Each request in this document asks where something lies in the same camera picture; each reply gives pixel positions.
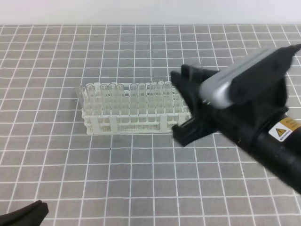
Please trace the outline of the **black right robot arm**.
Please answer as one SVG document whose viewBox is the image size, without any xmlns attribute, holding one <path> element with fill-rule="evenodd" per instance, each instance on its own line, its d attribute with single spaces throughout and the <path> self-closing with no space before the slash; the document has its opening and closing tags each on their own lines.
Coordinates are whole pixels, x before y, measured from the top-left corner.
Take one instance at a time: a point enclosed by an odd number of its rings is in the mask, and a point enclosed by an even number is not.
<svg viewBox="0 0 301 226">
<path fill-rule="evenodd" d="M 174 140 L 187 146 L 220 132 L 285 184 L 300 192 L 301 130 L 296 129 L 284 141 L 270 134 L 272 127 L 284 119 L 288 111 L 285 79 L 244 104 L 217 109 L 197 95 L 200 85 L 214 74 L 214 70 L 190 65 L 182 65 L 179 72 L 170 73 L 172 84 L 191 113 L 189 120 L 173 126 Z"/>
</svg>

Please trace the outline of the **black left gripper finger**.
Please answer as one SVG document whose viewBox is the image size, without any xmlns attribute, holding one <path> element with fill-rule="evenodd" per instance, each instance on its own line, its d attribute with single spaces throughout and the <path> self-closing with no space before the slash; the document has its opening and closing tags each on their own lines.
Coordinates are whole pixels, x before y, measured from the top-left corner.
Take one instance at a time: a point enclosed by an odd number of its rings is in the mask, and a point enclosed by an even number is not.
<svg viewBox="0 0 301 226">
<path fill-rule="evenodd" d="M 38 200 L 26 207 L 0 216 L 1 226 L 40 226 L 49 213 L 48 204 Z"/>
</svg>

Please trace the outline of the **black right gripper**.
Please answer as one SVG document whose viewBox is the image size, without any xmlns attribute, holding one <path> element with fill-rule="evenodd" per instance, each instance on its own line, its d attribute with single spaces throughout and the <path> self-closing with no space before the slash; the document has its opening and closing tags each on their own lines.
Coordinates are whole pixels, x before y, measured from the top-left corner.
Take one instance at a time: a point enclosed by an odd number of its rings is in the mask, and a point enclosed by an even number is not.
<svg viewBox="0 0 301 226">
<path fill-rule="evenodd" d="M 255 147 L 259 131 L 256 126 L 254 101 L 218 110 L 203 103 L 199 96 L 200 85 L 218 72 L 187 64 L 181 66 L 181 72 L 171 71 L 171 82 L 191 113 L 189 120 L 173 126 L 173 138 L 181 146 L 187 146 L 220 132 L 239 147 Z"/>
</svg>

